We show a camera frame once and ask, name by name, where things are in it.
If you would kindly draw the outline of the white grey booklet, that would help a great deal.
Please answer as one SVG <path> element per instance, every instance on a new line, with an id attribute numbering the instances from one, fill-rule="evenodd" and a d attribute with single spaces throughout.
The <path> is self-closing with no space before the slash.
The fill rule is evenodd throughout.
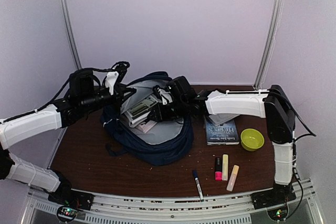
<path id="1" fill-rule="evenodd" d="M 158 99 L 153 95 L 149 95 L 136 105 L 130 107 L 124 112 L 129 127 L 136 127 L 138 124 L 145 121 L 151 110 L 158 104 Z"/>

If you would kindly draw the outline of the pink flower cover book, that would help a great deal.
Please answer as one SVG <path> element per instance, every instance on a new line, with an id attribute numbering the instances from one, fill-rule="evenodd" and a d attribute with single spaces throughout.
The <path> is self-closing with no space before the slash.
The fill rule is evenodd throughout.
<path id="1" fill-rule="evenodd" d="M 143 133 L 147 133 L 150 129 L 152 129 L 154 126 L 157 125 L 157 122 L 149 120 L 149 121 L 144 121 L 138 124 L 135 128 Z"/>

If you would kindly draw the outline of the navy blue student backpack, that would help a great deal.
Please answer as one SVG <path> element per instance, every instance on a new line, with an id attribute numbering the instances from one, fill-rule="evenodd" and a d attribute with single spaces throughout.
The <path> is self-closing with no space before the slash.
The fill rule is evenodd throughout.
<path id="1" fill-rule="evenodd" d="M 113 151 L 111 145 L 106 144 L 110 156 L 129 153 L 154 166 L 167 165 L 183 158 L 191 150 L 194 140 L 192 119 L 189 115 L 159 122 L 143 133 L 131 127 L 109 105 L 103 108 L 100 122 L 106 132 L 121 144 L 119 151 Z"/>

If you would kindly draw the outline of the pale green notebook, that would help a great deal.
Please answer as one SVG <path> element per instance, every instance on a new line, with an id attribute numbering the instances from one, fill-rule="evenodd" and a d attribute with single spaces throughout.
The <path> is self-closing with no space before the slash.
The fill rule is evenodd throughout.
<path id="1" fill-rule="evenodd" d="M 232 119 L 232 116 L 230 114 L 212 114 L 209 115 L 207 118 L 214 126 L 218 126 L 230 121 Z"/>

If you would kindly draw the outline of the dark blue paperback book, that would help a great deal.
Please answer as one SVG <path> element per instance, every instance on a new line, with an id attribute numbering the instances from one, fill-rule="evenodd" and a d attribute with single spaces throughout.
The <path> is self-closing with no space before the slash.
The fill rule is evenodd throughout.
<path id="1" fill-rule="evenodd" d="M 229 117 L 230 120 L 215 124 L 210 116 L 204 117 L 204 128 L 206 133 L 207 145 L 237 145 L 240 137 L 235 123 L 237 116 Z"/>

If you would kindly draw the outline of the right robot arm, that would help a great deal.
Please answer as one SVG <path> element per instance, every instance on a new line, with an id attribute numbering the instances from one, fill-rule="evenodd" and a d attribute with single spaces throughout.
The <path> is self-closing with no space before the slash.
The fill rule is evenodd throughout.
<path id="1" fill-rule="evenodd" d="M 275 152 L 275 178 L 269 199 L 279 204 L 292 193 L 297 116 L 279 85 L 258 91 L 215 89 L 197 93 L 187 79 L 180 76 L 162 88 L 155 86 L 153 92 L 159 102 L 149 119 L 156 122 L 187 115 L 238 114 L 265 118 L 268 138 Z"/>

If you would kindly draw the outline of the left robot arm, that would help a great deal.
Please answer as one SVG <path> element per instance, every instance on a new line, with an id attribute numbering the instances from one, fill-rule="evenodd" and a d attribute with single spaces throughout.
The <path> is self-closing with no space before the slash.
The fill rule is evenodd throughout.
<path id="1" fill-rule="evenodd" d="M 40 187 L 64 205 L 71 205 L 76 197 L 62 176 L 18 158 L 9 148 L 23 140 L 75 124 L 92 112 L 107 105 L 118 109 L 136 90 L 122 83 L 127 72 L 126 62 L 118 62 L 109 69 L 84 68 L 69 75 L 59 92 L 38 109 L 1 120 L 1 179 L 13 179 Z"/>

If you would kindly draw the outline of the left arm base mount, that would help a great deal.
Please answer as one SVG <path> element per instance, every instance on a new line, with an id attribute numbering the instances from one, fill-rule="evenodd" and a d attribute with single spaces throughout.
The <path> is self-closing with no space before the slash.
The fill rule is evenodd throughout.
<path id="1" fill-rule="evenodd" d="M 47 193 L 48 200 L 59 204 L 56 210 L 56 217 L 61 223 L 70 223 L 81 217 L 85 210 L 90 210 L 93 204 L 94 195 L 81 191 L 71 190 L 69 196 Z"/>

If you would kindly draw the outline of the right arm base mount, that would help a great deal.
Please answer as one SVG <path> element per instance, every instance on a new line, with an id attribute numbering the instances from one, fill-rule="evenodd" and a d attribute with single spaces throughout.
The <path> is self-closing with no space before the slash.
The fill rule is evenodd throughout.
<path id="1" fill-rule="evenodd" d="M 255 210 L 266 209 L 271 220 L 280 222 L 289 216 L 288 203 L 296 199 L 296 194 L 270 189 L 253 193 L 251 199 Z"/>

